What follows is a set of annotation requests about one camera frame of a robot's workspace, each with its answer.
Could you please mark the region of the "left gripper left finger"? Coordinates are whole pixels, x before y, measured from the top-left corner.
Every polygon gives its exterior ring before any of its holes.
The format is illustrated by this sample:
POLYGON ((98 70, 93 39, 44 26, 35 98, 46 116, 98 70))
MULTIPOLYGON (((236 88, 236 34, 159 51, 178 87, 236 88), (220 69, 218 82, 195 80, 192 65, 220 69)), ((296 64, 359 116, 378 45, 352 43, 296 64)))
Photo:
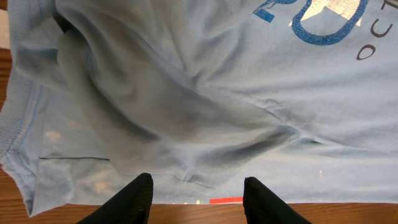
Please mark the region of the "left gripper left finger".
POLYGON ((142 173, 77 224, 147 224, 153 191, 152 176, 142 173))

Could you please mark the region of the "light blue printed t-shirt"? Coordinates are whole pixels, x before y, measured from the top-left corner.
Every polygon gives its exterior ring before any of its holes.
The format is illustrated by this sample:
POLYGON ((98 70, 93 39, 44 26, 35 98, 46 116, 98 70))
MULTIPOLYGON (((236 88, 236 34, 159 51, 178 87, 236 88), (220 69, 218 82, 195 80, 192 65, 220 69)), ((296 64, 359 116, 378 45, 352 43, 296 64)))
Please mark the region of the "light blue printed t-shirt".
POLYGON ((397 202, 397 2, 11 0, 1 165, 27 213, 155 203, 397 202))

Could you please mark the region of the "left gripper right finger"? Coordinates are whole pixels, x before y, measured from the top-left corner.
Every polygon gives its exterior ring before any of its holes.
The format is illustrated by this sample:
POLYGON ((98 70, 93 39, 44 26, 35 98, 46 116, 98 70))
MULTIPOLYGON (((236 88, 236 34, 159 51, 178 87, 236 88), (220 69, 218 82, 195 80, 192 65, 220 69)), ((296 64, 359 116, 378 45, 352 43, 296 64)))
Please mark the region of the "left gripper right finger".
POLYGON ((255 177, 244 180, 243 207, 248 224, 310 224, 255 177))

